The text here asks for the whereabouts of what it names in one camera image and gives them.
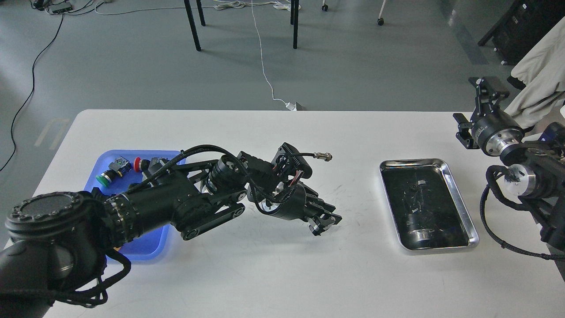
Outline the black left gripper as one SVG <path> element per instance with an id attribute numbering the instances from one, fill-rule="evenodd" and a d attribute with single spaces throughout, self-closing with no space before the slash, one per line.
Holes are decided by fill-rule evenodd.
<path id="1" fill-rule="evenodd" d="M 306 156 L 285 142 L 272 161 L 254 159 L 254 204 L 260 213 L 279 219 L 305 220 L 308 216 L 309 230 L 320 236 L 343 218 L 334 213 L 335 206 L 311 194 L 309 212 L 306 211 L 306 191 L 301 178 L 308 179 L 313 172 Z"/>

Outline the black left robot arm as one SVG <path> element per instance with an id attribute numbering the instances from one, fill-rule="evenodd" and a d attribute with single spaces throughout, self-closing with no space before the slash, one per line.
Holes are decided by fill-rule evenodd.
<path id="1" fill-rule="evenodd" d="M 332 158 L 283 143 L 268 162 L 204 144 L 141 164 L 143 180 L 123 193 L 95 188 L 22 201 L 5 221 L 12 244 L 1 252 L 1 316 L 42 318 L 55 302 L 105 304 L 107 288 L 132 266 L 118 248 L 164 225 L 196 238 L 240 216 L 244 198 L 263 215 L 302 220 L 321 235 L 342 217 L 303 183 L 312 175 L 306 157 Z"/>

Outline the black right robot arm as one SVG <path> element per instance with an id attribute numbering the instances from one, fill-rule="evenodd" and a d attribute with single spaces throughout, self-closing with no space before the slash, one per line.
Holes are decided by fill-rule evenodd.
<path id="1" fill-rule="evenodd" d="M 475 88 L 475 110 L 470 119 L 454 113 L 458 123 L 456 138 L 466 149 L 480 149 L 485 155 L 499 157 L 502 165 L 486 171 L 487 186 L 479 203 L 480 217 L 487 233 L 502 248 L 522 255 L 551 261 L 564 261 L 564 255 L 525 251 L 496 236 L 486 223 L 489 193 L 515 211 L 528 211 L 541 226 L 542 242 L 564 251 L 565 246 L 565 169 L 564 126 L 548 125 L 537 140 L 524 141 L 522 129 L 500 109 L 509 91 L 495 76 L 469 78 Z"/>

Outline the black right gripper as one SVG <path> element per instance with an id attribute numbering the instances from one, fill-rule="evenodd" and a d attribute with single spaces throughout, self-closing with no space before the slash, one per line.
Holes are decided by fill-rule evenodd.
<path id="1" fill-rule="evenodd" d="M 496 157 L 510 145 L 521 143 L 524 130 L 504 111 L 500 102 L 510 97 L 510 91 L 496 76 L 470 77 L 475 87 L 475 110 L 471 121 L 462 113 L 453 113 L 457 122 L 456 139 L 465 149 L 481 149 L 485 155 Z"/>

